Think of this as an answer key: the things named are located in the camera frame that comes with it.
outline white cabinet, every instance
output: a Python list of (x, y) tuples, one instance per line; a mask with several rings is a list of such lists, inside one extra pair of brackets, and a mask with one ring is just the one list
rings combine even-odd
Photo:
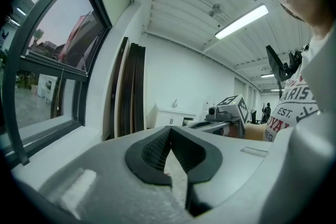
[(157, 106), (149, 115), (148, 127), (155, 128), (160, 126), (182, 126), (184, 118), (194, 119), (195, 114), (177, 109), (163, 109)]

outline fluorescent light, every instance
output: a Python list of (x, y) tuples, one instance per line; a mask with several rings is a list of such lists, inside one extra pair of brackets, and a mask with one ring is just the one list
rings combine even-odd
[(26, 14), (21, 10), (21, 9), (19, 9), (19, 8), (16, 8), (19, 12), (21, 12), (23, 15), (25, 15), (26, 16)]
[(241, 18), (235, 20), (233, 23), (229, 24), (228, 26), (224, 27), (222, 30), (216, 33), (215, 37), (218, 39), (225, 38), (226, 36), (232, 34), (234, 31), (241, 29), (245, 25), (252, 23), (256, 19), (268, 14), (268, 9), (265, 5), (261, 5), (251, 12), (247, 13), (246, 15), (242, 16)]
[(262, 78), (274, 77), (274, 74), (261, 75)]
[(10, 19), (9, 20), (12, 24), (15, 24), (15, 25), (17, 25), (17, 26), (20, 26), (20, 24), (18, 24), (16, 21), (14, 21), (13, 19)]

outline white ceiling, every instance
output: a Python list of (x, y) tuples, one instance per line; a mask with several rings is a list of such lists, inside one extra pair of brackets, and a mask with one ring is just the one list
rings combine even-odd
[[(224, 12), (210, 17), (214, 4)], [(259, 4), (269, 14), (218, 40), (215, 33)], [(278, 0), (145, 0), (144, 30), (203, 53), (248, 79), (258, 88), (277, 88), (275, 79), (261, 79), (271, 72), (265, 47), (271, 45), (281, 60), (288, 52), (310, 41), (309, 27), (290, 17)]]

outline door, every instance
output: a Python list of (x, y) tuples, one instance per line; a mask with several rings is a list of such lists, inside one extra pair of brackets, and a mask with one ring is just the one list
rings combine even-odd
[(183, 117), (173, 116), (173, 121), (171, 123), (172, 126), (182, 126), (183, 124)]
[(170, 115), (159, 114), (156, 117), (155, 127), (171, 125), (173, 119)]

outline window frame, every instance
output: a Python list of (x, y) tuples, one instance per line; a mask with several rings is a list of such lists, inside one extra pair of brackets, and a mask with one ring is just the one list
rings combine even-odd
[[(85, 125), (86, 97), (90, 77), (97, 55), (104, 40), (112, 28), (102, 0), (89, 0), (93, 10), (96, 11), (100, 22), (103, 24), (103, 33), (93, 47), (92, 56), (87, 66), (87, 71), (68, 66), (44, 56), (28, 53), (28, 44), (39, 23), (57, 0), (38, 0), (26, 15), (22, 25), (18, 28), (11, 47), (8, 52), (8, 59), (3, 77), (3, 112), (6, 131), (11, 141), (11, 146), (4, 148), (6, 160), (9, 166), (15, 167), (19, 163), (26, 165), (29, 157), (60, 139), (69, 132)], [(31, 141), (21, 139), (17, 125), (15, 112), (15, 80), (18, 70), (26, 70), (47, 74), (63, 79), (75, 80), (74, 95), (72, 98), (72, 120), (59, 124), (40, 133), (34, 134), (37, 137)]]

